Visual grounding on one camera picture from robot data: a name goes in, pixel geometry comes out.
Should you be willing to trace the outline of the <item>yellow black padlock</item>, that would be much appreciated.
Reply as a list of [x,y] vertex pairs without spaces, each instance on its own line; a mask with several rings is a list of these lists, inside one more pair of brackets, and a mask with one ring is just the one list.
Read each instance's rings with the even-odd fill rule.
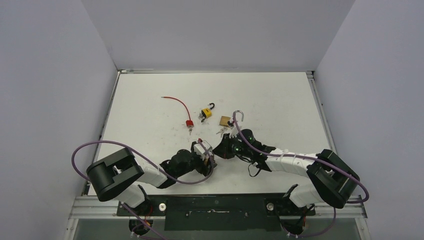
[[208,104],[208,107],[203,108],[200,112],[200,115],[203,115],[207,118],[212,116],[212,110],[215,108],[215,104],[213,102]]

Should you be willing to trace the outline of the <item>keys of yellow padlock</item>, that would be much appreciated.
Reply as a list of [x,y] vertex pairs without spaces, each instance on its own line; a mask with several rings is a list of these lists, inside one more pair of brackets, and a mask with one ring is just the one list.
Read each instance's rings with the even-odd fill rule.
[[200,120],[201,123],[203,123],[206,120],[206,117],[200,114],[198,119]]

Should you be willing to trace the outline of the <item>red cable lock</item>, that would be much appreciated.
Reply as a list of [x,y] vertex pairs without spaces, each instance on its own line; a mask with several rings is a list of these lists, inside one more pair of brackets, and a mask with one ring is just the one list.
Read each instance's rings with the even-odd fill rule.
[[186,113],[187,113],[187,120],[185,121],[185,125],[186,125],[186,127],[187,127],[189,130],[191,130],[191,129],[194,127],[194,122],[193,122],[193,120],[192,120],[192,118],[191,118],[190,111],[189,111],[189,109],[188,109],[187,105],[186,105],[183,101],[181,101],[181,100],[180,100],[180,99],[178,99],[178,98],[172,97],[172,96],[162,96],[161,98],[163,98],[163,99],[175,100],[175,101],[179,102],[180,104],[182,104],[182,106],[184,107],[184,109],[185,109],[185,111],[186,111]]

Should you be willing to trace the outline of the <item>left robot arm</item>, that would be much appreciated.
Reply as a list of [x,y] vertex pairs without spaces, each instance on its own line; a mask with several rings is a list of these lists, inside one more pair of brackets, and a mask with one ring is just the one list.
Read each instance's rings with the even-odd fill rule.
[[140,165],[128,148],[122,148],[90,165],[86,174],[100,202],[118,200],[141,216],[149,210],[141,183],[165,189],[192,171],[207,177],[215,166],[205,151],[181,149],[159,167],[152,168]]

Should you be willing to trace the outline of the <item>brass padlock short shackle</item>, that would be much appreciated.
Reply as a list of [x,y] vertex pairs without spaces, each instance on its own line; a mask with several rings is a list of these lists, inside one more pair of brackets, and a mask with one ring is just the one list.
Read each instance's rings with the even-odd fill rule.
[[[241,110],[236,110],[234,113],[240,113],[241,114],[241,121],[244,120],[244,112]],[[221,127],[227,127],[232,128],[234,127],[234,120],[232,116],[221,116],[218,125]]]

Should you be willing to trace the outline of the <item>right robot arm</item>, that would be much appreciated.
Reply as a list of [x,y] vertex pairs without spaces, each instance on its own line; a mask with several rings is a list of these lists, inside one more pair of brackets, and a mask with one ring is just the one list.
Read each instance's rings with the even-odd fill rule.
[[290,215],[316,203],[342,209],[360,181],[357,173],[330,149],[314,154],[289,152],[262,144],[250,129],[243,129],[236,135],[225,133],[213,153],[222,159],[237,157],[259,170],[308,178],[309,184],[296,183],[282,201],[284,211]]

